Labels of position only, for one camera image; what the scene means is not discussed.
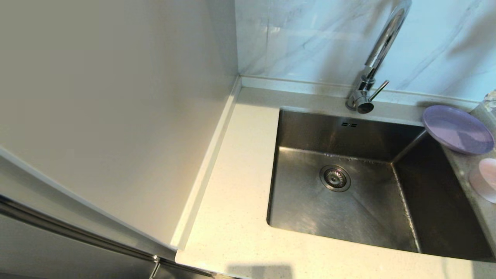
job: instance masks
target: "backsplash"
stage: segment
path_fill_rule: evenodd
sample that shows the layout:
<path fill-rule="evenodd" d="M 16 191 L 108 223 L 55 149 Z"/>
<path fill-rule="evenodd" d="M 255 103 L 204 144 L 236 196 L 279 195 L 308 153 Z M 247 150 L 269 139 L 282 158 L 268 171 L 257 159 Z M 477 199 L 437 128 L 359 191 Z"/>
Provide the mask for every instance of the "backsplash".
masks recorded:
<path fill-rule="evenodd" d="M 242 75 L 351 85 L 399 0 L 236 0 Z M 496 86 L 496 1 L 414 0 L 376 79 L 481 101 Z"/>

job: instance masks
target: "sink basin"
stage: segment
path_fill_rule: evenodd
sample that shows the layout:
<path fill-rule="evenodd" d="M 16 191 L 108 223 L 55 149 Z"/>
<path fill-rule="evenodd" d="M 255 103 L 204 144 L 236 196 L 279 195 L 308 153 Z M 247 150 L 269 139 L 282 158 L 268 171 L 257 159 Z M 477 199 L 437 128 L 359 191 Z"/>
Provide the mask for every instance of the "sink basin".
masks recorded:
<path fill-rule="evenodd" d="M 442 148 L 423 127 L 281 110 L 267 222 L 495 261 Z"/>

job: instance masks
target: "refrigerator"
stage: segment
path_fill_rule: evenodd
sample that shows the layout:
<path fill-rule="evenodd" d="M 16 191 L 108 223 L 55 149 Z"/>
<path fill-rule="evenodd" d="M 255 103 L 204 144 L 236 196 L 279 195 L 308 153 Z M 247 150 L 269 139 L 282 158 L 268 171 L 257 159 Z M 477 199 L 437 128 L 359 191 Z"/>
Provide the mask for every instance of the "refrigerator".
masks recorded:
<path fill-rule="evenodd" d="M 206 279 L 0 195 L 0 279 Z"/>

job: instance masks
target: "speckled countertop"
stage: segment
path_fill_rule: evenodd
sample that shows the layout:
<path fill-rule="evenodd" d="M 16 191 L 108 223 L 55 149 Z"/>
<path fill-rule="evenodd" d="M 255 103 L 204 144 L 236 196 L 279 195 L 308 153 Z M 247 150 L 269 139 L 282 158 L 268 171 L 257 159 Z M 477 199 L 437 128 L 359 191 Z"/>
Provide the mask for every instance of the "speckled countertop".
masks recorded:
<path fill-rule="evenodd" d="M 271 227 L 266 222 L 279 109 L 421 125 L 423 108 L 375 104 L 367 115 L 344 99 L 243 88 L 180 264 L 253 279 L 496 278 L 496 264 L 411 253 Z M 460 179 L 479 157 L 446 151 Z M 496 205 L 462 187 L 486 232 L 495 232 Z"/>

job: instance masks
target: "faucet spout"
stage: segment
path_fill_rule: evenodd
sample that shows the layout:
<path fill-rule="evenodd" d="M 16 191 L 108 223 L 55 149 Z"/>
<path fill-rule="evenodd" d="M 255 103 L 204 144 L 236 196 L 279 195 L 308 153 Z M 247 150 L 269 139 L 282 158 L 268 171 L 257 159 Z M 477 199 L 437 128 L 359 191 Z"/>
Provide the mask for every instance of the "faucet spout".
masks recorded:
<path fill-rule="evenodd" d="M 389 16 L 386 25 L 381 31 L 381 34 L 369 55 L 369 58 L 365 62 L 365 68 L 361 72 L 357 84 L 354 85 L 348 100 L 346 101 L 346 107 L 348 109 L 359 113 L 368 113 L 372 111 L 373 98 L 369 97 L 369 91 L 375 83 L 375 74 L 386 57 L 387 52 L 391 48 L 394 39 L 398 35 L 411 5 L 411 0 L 402 0 Z"/>

